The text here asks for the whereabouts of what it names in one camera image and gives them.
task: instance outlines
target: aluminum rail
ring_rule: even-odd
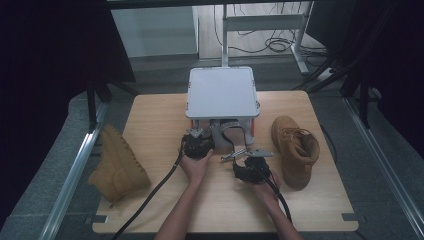
[[[392,193],[395,195],[395,198],[399,202],[402,210],[404,211],[409,223],[414,229],[418,239],[424,240],[424,217],[420,209],[417,207],[417,204],[412,199],[411,195],[403,186],[396,172],[393,170],[390,162],[388,161],[383,150],[378,145],[377,140],[374,138],[370,129],[365,128],[362,124],[361,119],[358,117],[358,110],[352,99],[344,98],[344,103],[349,109],[350,115],[355,122],[356,127],[358,128],[362,138],[367,144],[369,150],[371,151],[377,166],[380,168],[384,178],[386,179],[387,184],[389,185]]]
[[[63,184],[62,190],[56,199],[52,211],[50,212],[49,218],[44,225],[41,235],[38,239],[47,240],[55,239],[57,231],[62,223],[63,217],[68,209],[69,203],[71,202],[72,196],[74,195],[75,189],[80,180],[81,174],[84,170],[87,159],[90,156],[91,150],[96,142],[97,136],[99,135],[102,126],[103,119],[106,111],[109,107],[108,103],[101,103],[97,111],[97,126],[92,133],[87,133],[84,141],[78,151],[78,154],[72,164],[71,170]]]

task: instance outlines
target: hand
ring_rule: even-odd
[[[201,183],[204,176],[206,175],[206,169],[208,167],[209,159],[213,155],[213,150],[209,150],[208,154],[200,159],[194,160],[186,155],[183,156],[180,166],[186,174],[190,183]]]
[[[278,178],[277,173],[274,171],[271,171],[271,175],[269,176],[269,180],[277,185],[278,188],[280,188],[280,179]],[[278,198],[275,195],[272,188],[266,183],[262,182],[259,184],[253,184],[253,183],[246,183],[250,186],[250,188],[255,193],[256,197],[263,203],[263,204],[269,204],[271,202],[276,202],[278,204]]]

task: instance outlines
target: tan boot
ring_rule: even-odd
[[[101,139],[100,163],[88,182],[96,185],[112,207],[127,194],[150,186],[150,179],[118,130],[107,124]]]
[[[271,136],[282,156],[284,181],[294,189],[305,188],[311,179],[312,166],[319,157],[317,139],[289,116],[279,116],[274,120]]]

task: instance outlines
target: white box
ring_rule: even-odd
[[[254,142],[254,118],[259,116],[259,102],[250,67],[194,68],[190,72],[186,116],[196,121],[210,120],[215,144],[221,139],[220,120],[237,119],[245,128],[246,144]]]

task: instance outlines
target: metal frame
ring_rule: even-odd
[[[43,227],[43,231],[38,239],[54,239],[57,231],[62,223],[65,213],[68,209],[69,203],[71,202],[72,196],[74,195],[75,189],[78,185],[81,174],[84,170],[87,159],[90,156],[91,150],[93,149],[94,143],[102,129],[102,122],[106,115],[108,103],[102,103],[97,112],[98,124],[96,128],[91,132],[87,133],[84,141],[81,145],[80,150],[72,164],[71,170],[66,177],[65,183],[56,199],[52,211],[50,212],[49,218]]]
[[[377,140],[372,134],[371,130],[366,128],[361,122],[361,119],[358,117],[358,110],[355,106],[354,100],[343,98],[345,105],[349,109],[350,115],[358,128],[364,142],[367,144],[371,154],[374,157],[374,160],[377,166],[380,168],[381,173],[386,179],[387,184],[392,190],[393,195],[396,200],[399,202],[400,207],[405,213],[409,223],[417,234],[418,239],[424,239],[424,216],[418,208],[415,201],[412,199],[411,195],[403,186],[393,167],[391,166],[389,160],[381,150],[378,145]]]
[[[224,4],[222,18],[222,67],[228,67],[228,32],[297,29],[296,42],[291,46],[291,50],[297,62],[297,66],[299,67],[300,73],[302,75],[309,74],[308,67],[300,55],[300,45],[308,24],[312,5],[313,2],[308,2],[308,6],[303,14],[227,17],[227,5]]]

